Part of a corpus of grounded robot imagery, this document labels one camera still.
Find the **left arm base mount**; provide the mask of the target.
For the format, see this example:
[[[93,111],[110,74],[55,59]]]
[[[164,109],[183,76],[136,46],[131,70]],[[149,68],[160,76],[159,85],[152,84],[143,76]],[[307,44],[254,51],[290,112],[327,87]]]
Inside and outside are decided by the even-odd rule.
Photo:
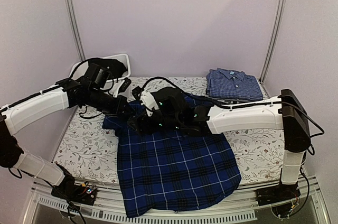
[[[60,185],[53,187],[51,195],[60,199],[92,206],[96,200],[97,186],[89,184],[87,181],[75,184],[74,180],[64,180]]]

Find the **white plastic bin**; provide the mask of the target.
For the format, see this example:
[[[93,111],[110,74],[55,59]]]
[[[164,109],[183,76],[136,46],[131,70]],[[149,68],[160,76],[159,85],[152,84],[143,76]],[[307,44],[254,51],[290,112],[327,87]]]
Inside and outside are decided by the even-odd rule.
[[[76,80],[83,76],[87,71],[90,64],[97,64],[112,73],[108,79],[123,79],[131,75],[131,68],[129,62],[129,56],[125,53],[111,55],[107,57],[95,57],[85,60],[84,62],[78,62],[73,65],[70,76]]]

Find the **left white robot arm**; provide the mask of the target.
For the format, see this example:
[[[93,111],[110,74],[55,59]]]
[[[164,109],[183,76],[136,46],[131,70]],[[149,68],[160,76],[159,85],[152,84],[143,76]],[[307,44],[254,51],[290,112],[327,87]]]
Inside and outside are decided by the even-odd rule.
[[[108,89],[98,89],[84,77],[78,80],[66,78],[46,90],[4,106],[1,109],[1,167],[15,168],[45,180],[58,186],[58,191],[66,199],[75,199],[79,192],[73,184],[73,176],[65,168],[21,148],[15,134],[41,118],[74,106],[90,106],[106,115],[125,116],[130,107],[122,92],[130,83],[129,78],[119,80],[110,93]]]

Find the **dark blue plaid shirt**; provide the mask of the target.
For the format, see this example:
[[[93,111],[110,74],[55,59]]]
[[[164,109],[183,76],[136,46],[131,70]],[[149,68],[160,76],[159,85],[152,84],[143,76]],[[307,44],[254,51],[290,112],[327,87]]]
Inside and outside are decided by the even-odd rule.
[[[127,119],[106,116],[118,138],[117,174],[126,216],[150,209],[192,211],[231,195],[241,174],[223,134],[191,137],[179,130],[139,135]]]

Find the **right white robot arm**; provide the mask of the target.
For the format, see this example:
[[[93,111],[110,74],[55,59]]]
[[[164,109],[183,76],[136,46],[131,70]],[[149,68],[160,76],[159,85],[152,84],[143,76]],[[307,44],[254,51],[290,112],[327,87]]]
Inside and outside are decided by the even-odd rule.
[[[232,130],[282,129],[284,160],[280,184],[274,187],[273,196],[284,201],[293,193],[304,153],[311,146],[311,137],[307,113],[291,90],[284,89],[280,96],[270,99],[235,105],[192,96],[202,103],[195,107],[187,104],[186,93],[173,87],[156,92],[136,87],[132,95],[145,111],[128,123],[141,135],[179,130],[184,135],[200,137]]]

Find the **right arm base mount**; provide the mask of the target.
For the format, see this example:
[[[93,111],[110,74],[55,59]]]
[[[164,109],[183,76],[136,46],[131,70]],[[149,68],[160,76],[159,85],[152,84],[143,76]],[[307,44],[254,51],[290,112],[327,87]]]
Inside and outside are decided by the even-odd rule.
[[[287,201],[271,208],[272,213],[280,218],[289,218],[300,202],[300,190],[298,183],[285,185],[281,182],[278,185],[257,189],[255,191],[256,201],[259,206],[271,205]]]

